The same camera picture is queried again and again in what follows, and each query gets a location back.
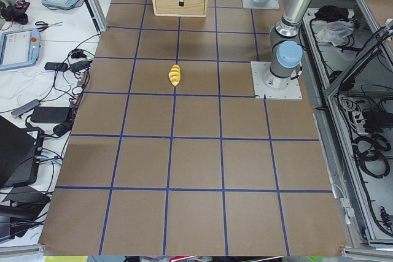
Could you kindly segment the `lower wooden drawer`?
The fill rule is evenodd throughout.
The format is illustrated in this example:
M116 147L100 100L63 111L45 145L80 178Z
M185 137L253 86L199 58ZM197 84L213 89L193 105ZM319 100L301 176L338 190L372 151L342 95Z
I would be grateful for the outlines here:
M179 0L155 0L158 14L190 14L203 15L205 0L185 0L179 5Z

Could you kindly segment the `yellow toy bread roll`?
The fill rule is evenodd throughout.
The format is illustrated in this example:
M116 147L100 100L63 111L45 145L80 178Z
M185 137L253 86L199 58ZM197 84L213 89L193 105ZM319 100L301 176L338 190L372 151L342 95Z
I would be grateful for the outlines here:
M179 82L181 81L181 68L178 64L174 64L171 66L171 69L168 73L168 78L172 86L178 86Z

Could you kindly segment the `black scissors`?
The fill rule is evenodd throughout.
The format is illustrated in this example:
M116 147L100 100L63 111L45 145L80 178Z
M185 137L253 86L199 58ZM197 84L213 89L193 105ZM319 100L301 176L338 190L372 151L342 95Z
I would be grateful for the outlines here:
M44 21L37 21L37 22L35 22L34 25L37 26L37 30L39 32L43 32L46 29L54 27L54 26L62 26L63 22L60 21L60 22L56 22L56 23L47 23L47 22L44 22Z

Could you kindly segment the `crumpled white cloth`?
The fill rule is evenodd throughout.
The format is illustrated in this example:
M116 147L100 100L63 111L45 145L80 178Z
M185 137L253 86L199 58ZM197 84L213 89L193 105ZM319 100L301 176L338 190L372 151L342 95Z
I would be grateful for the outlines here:
M327 23L317 34L318 42L331 43L333 46L346 44L354 31L354 24L348 21Z

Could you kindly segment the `brown paper table mat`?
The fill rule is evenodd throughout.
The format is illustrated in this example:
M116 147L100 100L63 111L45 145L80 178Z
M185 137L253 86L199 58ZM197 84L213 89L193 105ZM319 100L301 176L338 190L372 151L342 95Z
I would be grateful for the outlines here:
M340 210L306 98L254 98L282 10L204 18L112 0L40 238L48 255L336 256ZM172 86L171 66L181 68Z

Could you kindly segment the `blue teach pendant near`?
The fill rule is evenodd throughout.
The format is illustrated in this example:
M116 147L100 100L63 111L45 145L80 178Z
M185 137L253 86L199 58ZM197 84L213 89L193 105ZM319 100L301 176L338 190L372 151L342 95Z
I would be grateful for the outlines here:
M36 28L4 32L1 35L1 70L34 65L40 47L41 34Z

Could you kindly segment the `black power adapter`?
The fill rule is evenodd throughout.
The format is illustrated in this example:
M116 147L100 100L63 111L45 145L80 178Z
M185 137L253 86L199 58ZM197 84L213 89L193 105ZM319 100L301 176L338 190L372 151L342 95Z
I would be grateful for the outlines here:
M69 107L39 106L33 110L31 121L33 123L62 123L68 120Z

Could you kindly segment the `black laptop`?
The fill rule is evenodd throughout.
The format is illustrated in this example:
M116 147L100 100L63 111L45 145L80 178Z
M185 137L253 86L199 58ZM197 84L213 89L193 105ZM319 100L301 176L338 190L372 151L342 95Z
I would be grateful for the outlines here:
M19 128L1 117L1 188L36 181L43 133L39 127Z

